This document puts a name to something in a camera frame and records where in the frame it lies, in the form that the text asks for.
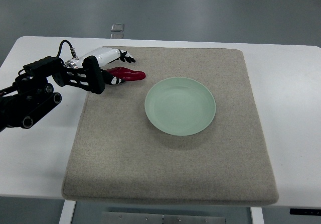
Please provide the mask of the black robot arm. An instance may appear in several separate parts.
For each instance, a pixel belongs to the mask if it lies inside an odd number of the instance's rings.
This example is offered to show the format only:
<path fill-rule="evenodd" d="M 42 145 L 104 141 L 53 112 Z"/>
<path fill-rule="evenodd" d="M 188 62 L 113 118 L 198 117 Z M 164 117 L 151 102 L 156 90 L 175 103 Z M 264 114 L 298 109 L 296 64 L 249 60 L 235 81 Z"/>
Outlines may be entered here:
<path fill-rule="evenodd" d="M 80 68 L 65 65 L 60 54 L 47 56 L 23 66 L 12 85 L 1 90 L 1 130 L 29 129 L 61 103 L 62 96 L 48 77 L 60 87 L 69 85 L 95 94 L 105 89 L 95 56 L 84 58 Z"/>

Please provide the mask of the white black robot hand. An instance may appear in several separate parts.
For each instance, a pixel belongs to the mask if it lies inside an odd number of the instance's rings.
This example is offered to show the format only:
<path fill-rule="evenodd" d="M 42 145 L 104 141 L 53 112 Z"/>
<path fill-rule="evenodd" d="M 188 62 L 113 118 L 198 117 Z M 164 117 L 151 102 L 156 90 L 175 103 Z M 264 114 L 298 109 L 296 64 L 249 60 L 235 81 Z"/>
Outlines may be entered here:
<path fill-rule="evenodd" d="M 79 58 L 79 63 L 77 64 L 77 66 L 80 66 L 83 60 L 89 56 L 96 57 L 100 68 L 104 67 L 105 65 L 115 60 L 121 60 L 122 62 L 128 62 L 128 63 L 136 62 L 134 57 L 125 50 L 103 46 L 81 56 Z M 104 82 L 108 85 L 117 85 L 125 82 L 123 79 L 116 77 L 107 71 L 101 70 L 101 73 L 102 73 Z"/>

